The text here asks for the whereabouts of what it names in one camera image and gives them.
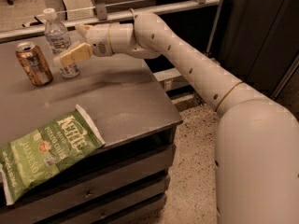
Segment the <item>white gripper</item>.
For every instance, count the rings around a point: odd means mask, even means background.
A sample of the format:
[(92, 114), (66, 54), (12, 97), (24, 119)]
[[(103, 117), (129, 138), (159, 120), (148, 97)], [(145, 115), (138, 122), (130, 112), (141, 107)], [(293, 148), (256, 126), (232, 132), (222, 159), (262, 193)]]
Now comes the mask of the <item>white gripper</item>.
[(89, 60), (93, 55), (98, 57), (110, 56), (109, 27), (109, 24), (94, 26), (77, 24), (75, 26), (77, 33), (85, 37), (87, 43), (75, 42), (67, 50), (53, 58), (53, 65), (56, 67), (67, 67), (74, 63)]

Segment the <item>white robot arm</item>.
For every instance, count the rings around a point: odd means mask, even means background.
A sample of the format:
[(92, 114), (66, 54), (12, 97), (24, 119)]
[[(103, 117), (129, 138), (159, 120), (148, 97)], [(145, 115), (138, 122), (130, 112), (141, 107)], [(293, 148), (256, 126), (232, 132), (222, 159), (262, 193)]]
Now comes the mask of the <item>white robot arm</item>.
[(193, 48), (157, 15), (130, 24), (79, 25), (83, 37), (60, 53), (66, 67), (92, 56), (163, 55), (220, 116), (216, 135), (218, 224), (299, 224), (299, 122)]

